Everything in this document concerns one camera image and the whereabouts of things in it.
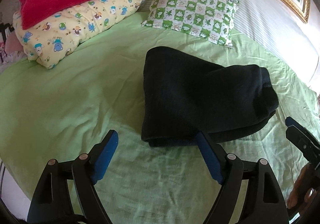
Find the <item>metal pin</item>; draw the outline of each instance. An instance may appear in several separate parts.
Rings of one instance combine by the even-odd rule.
[[[236,156],[234,154],[228,154],[227,157],[230,159],[230,160],[235,160],[236,159]]]
[[[48,161],[48,165],[54,165],[56,163],[56,159],[50,159]]]
[[[267,165],[268,161],[266,159],[262,158],[262,159],[260,159],[260,163],[263,165]]]
[[[85,160],[87,158],[88,158],[88,154],[86,154],[86,153],[79,155],[80,160]]]

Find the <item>blue gripper pad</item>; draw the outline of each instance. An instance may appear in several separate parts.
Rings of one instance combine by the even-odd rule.
[[[201,132],[196,135],[196,142],[212,179],[215,179],[220,185],[222,185],[224,177],[221,174],[221,165],[216,154],[213,152],[209,143]]]
[[[100,153],[99,157],[97,158],[94,164],[94,171],[91,175],[91,181],[93,184],[96,184],[97,181],[101,180],[106,173],[106,170],[109,166],[111,158],[115,153],[115,150],[118,146],[119,138],[118,133],[113,131],[109,141],[103,148],[102,152]]]

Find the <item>human hand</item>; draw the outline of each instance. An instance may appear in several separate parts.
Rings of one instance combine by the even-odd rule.
[[[297,204],[298,197],[299,197],[299,192],[298,192],[299,186],[304,181],[304,178],[306,176],[306,172],[311,170],[310,167],[311,167],[311,164],[308,163],[301,169],[301,172],[293,185],[292,192],[290,193],[288,201],[287,201],[288,209],[293,208]],[[306,203],[308,203],[309,201],[311,201],[314,198],[316,193],[317,193],[317,191],[315,189],[310,188],[304,196],[304,201]]]

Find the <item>green and white checkered pillow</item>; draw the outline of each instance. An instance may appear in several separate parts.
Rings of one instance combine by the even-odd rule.
[[[173,29],[232,47],[238,0],[153,0],[142,26]]]

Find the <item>green bed sheet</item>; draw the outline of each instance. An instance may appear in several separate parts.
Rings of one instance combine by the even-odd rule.
[[[52,70],[21,60],[0,75],[0,157],[22,190],[32,198],[49,159],[73,160],[114,129],[119,145],[95,186],[113,223],[204,221],[220,186],[198,148],[151,148],[140,139],[145,55],[164,45],[223,66],[257,64],[269,70],[280,102],[276,114],[261,131],[223,147],[243,160],[268,159],[287,198],[305,159],[285,138],[284,120],[292,116],[319,138],[316,94],[283,61],[236,30],[235,48],[229,49],[141,27],[147,15],[138,12],[84,42]],[[70,190],[80,212],[71,182]],[[236,221],[235,214],[231,223]]]

